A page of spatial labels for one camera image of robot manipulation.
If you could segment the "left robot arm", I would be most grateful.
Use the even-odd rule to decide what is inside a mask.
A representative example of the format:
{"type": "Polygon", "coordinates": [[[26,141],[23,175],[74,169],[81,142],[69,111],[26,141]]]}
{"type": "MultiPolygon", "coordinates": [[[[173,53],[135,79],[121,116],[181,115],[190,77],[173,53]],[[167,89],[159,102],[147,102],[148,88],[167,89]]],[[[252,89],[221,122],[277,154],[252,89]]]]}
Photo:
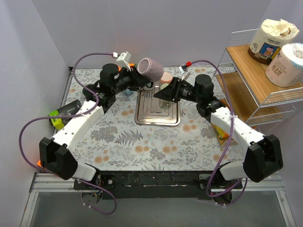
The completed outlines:
{"type": "Polygon", "coordinates": [[[106,64],[100,72],[100,79],[82,90],[86,101],[58,133],[39,143],[40,165],[64,180],[82,179],[90,189],[100,186],[101,178],[96,168],[79,163],[73,156],[77,144],[116,101],[116,95],[129,89],[138,91],[151,83],[151,79],[141,75],[136,67],[119,69],[113,63],[106,64]]]}

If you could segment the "purple mug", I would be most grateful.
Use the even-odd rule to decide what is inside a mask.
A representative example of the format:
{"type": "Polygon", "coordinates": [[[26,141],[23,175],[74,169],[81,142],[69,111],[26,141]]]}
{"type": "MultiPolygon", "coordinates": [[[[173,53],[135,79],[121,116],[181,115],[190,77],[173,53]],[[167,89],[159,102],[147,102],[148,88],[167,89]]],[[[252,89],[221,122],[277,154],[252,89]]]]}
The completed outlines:
{"type": "Polygon", "coordinates": [[[161,64],[150,58],[143,58],[137,66],[138,72],[149,78],[152,82],[159,81],[164,73],[164,68],[161,64]]]}

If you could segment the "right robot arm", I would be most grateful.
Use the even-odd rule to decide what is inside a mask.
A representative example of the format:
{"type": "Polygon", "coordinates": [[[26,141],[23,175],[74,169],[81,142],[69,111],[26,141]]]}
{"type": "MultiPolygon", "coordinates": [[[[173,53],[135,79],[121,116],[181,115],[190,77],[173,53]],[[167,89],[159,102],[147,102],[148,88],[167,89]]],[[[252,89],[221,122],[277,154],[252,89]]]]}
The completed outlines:
{"type": "Polygon", "coordinates": [[[168,102],[181,99],[196,103],[200,116],[218,126],[233,138],[246,152],[243,161],[219,167],[214,176],[215,184],[227,187],[232,180],[249,178],[258,183],[283,168],[280,141],[275,135],[266,136],[232,114],[232,109],[214,96],[214,85],[208,75],[196,76],[194,85],[174,77],[155,98],[168,102]]]}

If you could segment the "light blue faceted mug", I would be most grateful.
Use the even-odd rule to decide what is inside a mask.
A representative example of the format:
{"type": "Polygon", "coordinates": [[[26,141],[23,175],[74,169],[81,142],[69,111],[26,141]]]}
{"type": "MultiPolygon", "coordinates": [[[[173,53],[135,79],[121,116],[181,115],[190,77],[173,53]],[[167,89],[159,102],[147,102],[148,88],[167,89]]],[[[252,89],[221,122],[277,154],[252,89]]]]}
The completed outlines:
{"type": "Polygon", "coordinates": [[[129,90],[129,89],[126,89],[126,90],[124,91],[124,93],[125,93],[126,95],[131,95],[131,94],[133,93],[133,91],[131,91],[131,90],[129,90]]]}

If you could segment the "dark teal mug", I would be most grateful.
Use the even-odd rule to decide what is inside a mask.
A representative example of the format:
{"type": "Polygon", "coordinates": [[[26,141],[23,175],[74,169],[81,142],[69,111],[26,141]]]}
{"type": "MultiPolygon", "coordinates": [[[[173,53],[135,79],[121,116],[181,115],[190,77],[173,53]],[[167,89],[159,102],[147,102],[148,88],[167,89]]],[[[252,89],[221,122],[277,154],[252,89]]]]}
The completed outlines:
{"type": "Polygon", "coordinates": [[[97,92],[97,86],[95,86],[94,84],[88,84],[85,86],[85,88],[82,89],[82,93],[85,96],[87,101],[96,101],[95,96],[88,91],[91,90],[92,92],[96,93],[97,92]]]}

